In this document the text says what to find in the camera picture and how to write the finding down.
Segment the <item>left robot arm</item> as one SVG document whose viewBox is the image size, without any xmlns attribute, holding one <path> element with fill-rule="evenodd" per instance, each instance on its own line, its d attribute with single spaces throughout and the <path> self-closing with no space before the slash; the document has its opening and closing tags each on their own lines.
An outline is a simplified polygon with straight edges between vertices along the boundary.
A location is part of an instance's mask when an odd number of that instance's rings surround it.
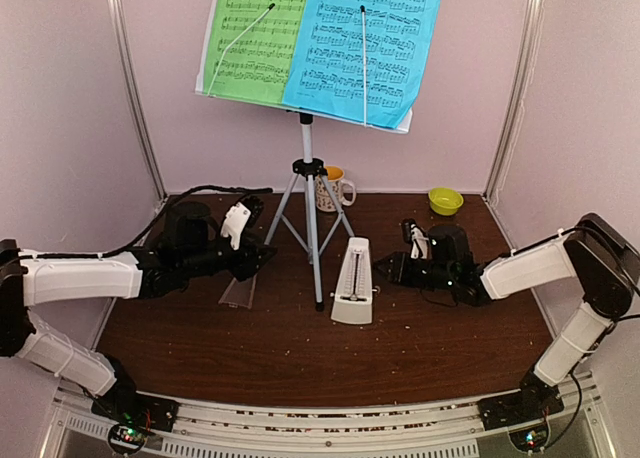
<svg viewBox="0 0 640 458">
<path fill-rule="evenodd" d="M 144 402 L 115 358 L 89 350 L 39 318 L 39 304 L 89 298 L 153 299 L 194 279 L 230 273 L 253 277 L 276 253 L 250 231 L 264 208 L 264 189 L 237 189 L 222 221 L 182 193 L 157 219 L 162 231 L 148 245 L 137 239 L 108 252 L 44 253 L 1 243 L 1 355 L 19 357 L 72 381 L 123 422 L 137 420 Z"/>
</svg>

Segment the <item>blue sheet music page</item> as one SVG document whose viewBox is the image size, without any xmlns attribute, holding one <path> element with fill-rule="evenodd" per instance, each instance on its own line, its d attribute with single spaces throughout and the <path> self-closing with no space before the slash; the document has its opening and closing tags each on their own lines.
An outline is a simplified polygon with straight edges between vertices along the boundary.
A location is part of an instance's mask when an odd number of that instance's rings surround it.
<svg viewBox="0 0 640 458">
<path fill-rule="evenodd" d="M 441 0 L 306 0 L 283 105 L 405 133 Z"/>
</svg>

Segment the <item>white metronome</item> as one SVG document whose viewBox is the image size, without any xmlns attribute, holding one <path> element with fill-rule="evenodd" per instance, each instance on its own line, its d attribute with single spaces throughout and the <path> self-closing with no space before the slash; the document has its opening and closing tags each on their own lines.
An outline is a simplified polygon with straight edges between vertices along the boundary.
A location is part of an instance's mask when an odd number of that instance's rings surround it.
<svg viewBox="0 0 640 458">
<path fill-rule="evenodd" d="M 373 283 L 370 242 L 351 237 L 333 293 L 331 320 L 348 325 L 373 322 Z"/>
</svg>

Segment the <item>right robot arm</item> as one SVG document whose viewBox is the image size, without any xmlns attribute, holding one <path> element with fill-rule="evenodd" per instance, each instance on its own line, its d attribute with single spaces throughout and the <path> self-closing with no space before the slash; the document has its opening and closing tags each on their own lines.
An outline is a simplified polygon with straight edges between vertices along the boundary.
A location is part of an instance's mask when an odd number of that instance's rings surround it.
<svg viewBox="0 0 640 458">
<path fill-rule="evenodd" d="M 408 219 L 402 230 L 410 251 L 375 261 L 374 270 L 396 285 L 445 290 L 456 303 L 485 306 L 543 284 L 579 281 L 581 304 L 513 397 L 513 411 L 522 419 L 535 418 L 550 404 L 558 384 L 626 315 L 639 293 L 638 250 L 596 213 L 484 264 L 475 262 L 460 226 L 423 230 Z"/>
</svg>

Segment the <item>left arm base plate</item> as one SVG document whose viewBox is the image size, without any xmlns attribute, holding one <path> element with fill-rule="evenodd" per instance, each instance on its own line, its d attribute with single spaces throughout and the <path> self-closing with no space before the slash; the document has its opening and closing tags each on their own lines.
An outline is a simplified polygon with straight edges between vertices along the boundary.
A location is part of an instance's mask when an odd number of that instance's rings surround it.
<svg viewBox="0 0 640 458">
<path fill-rule="evenodd" d="M 179 403 L 175 400 L 139 393 L 133 398 L 133 403 L 127 406 L 106 396 L 89 394 L 88 397 L 92 401 L 93 414 L 139 431 L 171 432 L 179 411 Z"/>
</svg>

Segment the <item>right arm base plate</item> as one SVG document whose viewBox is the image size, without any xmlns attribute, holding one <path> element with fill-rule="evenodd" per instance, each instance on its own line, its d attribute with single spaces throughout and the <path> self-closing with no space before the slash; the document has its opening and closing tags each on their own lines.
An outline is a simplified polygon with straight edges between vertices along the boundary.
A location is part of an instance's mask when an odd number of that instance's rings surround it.
<svg viewBox="0 0 640 458">
<path fill-rule="evenodd" d="M 485 430 L 540 420 L 547 414 L 564 410 L 563 401 L 555 391 L 538 392 L 533 388 L 483 398 L 477 406 Z"/>
</svg>

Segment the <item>green sheet music page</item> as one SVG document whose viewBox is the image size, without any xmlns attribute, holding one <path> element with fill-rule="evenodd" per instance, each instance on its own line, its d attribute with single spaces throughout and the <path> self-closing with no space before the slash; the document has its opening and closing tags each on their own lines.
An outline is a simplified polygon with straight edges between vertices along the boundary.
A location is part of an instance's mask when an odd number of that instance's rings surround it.
<svg viewBox="0 0 640 458">
<path fill-rule="evenodd" d="M 195 92 L 280 108 L 307 0 L 213 0 Z"/>
</svg>

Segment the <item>white perforated music stand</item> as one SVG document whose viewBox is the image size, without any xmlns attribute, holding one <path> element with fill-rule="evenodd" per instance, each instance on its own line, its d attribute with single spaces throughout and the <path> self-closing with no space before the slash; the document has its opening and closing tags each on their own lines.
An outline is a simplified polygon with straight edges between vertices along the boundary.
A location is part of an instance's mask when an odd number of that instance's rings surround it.
<svg viewBox="0 0 640 458">
<path fill-rule="evenodd" d="M 304 186 L 304 196 L 306 200 L 306 231 L 299 236 L 299 242 L 308 255 L 309 262 L 314 271 L 321 268 L 320 257 L 326 247 L 326 241 L 319 237 L 317 230 L 317 212 L 315 209 L 315 179 L 326 175 L 324 163 L 316 158 L 312 151 L 312 123 L 317 117 L 332 118 L 335 117 L 316 115 L 309 111 L 289 108 L 283 105 L 279 108 L 297 114 L 301 125 L 303 155 L 293 165 L 293 173 L 291 176 L 292 183 L 302 183 Z M 400 133 L 393 130 L 378 129 L 366 127 L 357 123 L 352 123 L 365 128 L 386 130 Z"/>
</svg>

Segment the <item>clear metronome front cover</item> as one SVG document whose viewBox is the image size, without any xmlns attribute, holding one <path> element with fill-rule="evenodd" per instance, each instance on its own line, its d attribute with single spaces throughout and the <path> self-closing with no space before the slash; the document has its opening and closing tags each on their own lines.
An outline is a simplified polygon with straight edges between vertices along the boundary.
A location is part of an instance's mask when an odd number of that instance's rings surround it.
<svg viewBox="0 0 640 458">
<path fill-rule="evenodd" d="M 233 278 L 223 292 L 218 304 L 226 305 L 231 308 L 241 307 L 251 309 L 253 306 L 256 284 L 256 276 L 244 281 L 238 281 L 236 278 Z"/>
</svg>

